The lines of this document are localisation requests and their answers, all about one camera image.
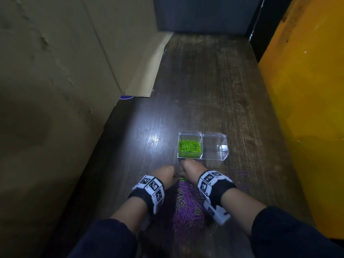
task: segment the clear plastic box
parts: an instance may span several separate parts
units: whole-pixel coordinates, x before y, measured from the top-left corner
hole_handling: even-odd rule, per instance
[[[200,153],[179,151],[180,140],[195,140],[200,143]],[[179,132],[178,158],[225,160],[229,155],[227,137],[221,133]]]

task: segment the wooden table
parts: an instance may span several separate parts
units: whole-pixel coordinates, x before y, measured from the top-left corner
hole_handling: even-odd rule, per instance
[[[177,164],[179,131],[226,134],[229,157],[207,161],[207,167],[249,186],[261,202],[313,224],[248,40],[174,34],[151,98],[122,100],[114,108],[43,256],[65,257],[93,221],[116,211],[144,174]],[[235,221],[211,230],[182,256],[253,257]]]

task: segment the yellow panel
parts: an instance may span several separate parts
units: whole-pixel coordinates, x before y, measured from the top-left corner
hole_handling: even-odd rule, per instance
[[[318,229],[344,239],[344,0],[293,0],[259,66]]]

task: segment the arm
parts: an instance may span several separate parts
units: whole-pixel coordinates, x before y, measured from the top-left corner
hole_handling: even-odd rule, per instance
[[[207,170],[195,160],[182,161],[182,175],[197,185]],[[250,236],[255,257],[344,257],[344,250],[315,228],[289,213],[231,188],[221,196],[222,207]]]
[[[174,178],[173,166],[163,166],[152,175],[160,179],[165,189],[178,181],[178,178]],[[130,197],[110,219],[95,222],[68,258],[135,257],[135,235],[147,213],[148,207],[144,200],[136,196]]]

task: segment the dark blue sleeve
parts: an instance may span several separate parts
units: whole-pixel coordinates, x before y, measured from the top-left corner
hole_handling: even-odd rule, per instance
[[[256,258],[344,257],[342,247],[274,206],[257,215],[250,241]]]
[[[68,258],[135,257],[137,239],[128,227],[115,219],[95,222]]]

